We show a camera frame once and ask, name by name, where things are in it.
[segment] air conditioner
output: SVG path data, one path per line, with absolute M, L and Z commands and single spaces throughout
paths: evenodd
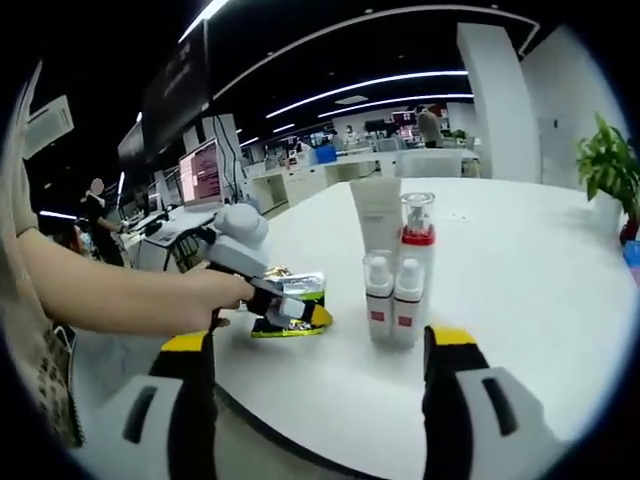
M 71 130 L 73 119 L 67 97 L 63 95 L 29 117 L 25 134 L 25 159 L 30 159 Z

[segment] red cap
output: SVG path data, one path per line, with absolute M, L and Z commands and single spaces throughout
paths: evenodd
M 402 243 L 416 247 L 431 246 L 436 243 L 436 229 L 433 225 L 429 225 L 428 230 L 422 231 L 409 230 L 409 227 L 404 227 L 402 229 Z

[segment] round table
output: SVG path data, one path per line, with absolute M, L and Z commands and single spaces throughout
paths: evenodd
M 433 325 L 461 327 L 491 366 L 543 404 L 561 440 L 589 428 L 635 334 L 637 288 L 585 194 L 477 179 L 407 179 L 433 192 Z M 215 336 L 216 380 L 238 404 L 322 459 L 381 478 L 422 478 L 423 345 L 377 349 L 366 322 L 360 227 L 348 184 L 270 222 L 272 265 L 327 275 L 326 334 L 251 339 L 248 314 Z

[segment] green leaves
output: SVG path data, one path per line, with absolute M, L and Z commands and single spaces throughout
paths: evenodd
M 580 183 L 586 182 L 589 201 L 602 190 L 620 200 L 626 213 L 635 215 L 640 203 L 640 166 L 620 131 L 607 125 L 600 114 L 595 117 L 598 132 L 578 143 Z

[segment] black ceiling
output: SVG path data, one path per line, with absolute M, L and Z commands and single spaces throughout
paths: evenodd
M 36 91 L 38 108 L 55 97 L 69 98 L 75 130 L 27 162 L 36 209 L 77 211 L 91 178 L 115 182 L 117 145 L 141 110 L 142 93 L 191 19 L 206 0 L 43 4 L 32 19 L 37 32 L 26 50 L 44 58 Z M 375 12 L 425 4 L 417 0 L 230 0 L 210 21 L 212 91 L 220 92 L 244 71 L 307 35 Z M 465 2 L 491 8 L 491 2 Z M 556 21 L 520 4 L 502 8 L 542 25 Z M 456 46 L 458 22 L 505 26 L 519 48 L 531 26 L 496 15 L 429 11 L 389 16 L 351 25 L 272 58 L 212 102 L 231 112 L 243 128 L 241 141 L 266 138 L 282 125 L 318 123 L 317 115 L 339 108 L 327 98 L 276 118 L 265 116 L 290 103 L 346 85 L 404 73 L 464 69 Z M 16 62 L 23 61 L 21 53 Z M 394 97 L 471 92 L 464 77 L 400 81 L 348 92 L 370 101 Z M 46 184 L 52 186 L 44 189 Z

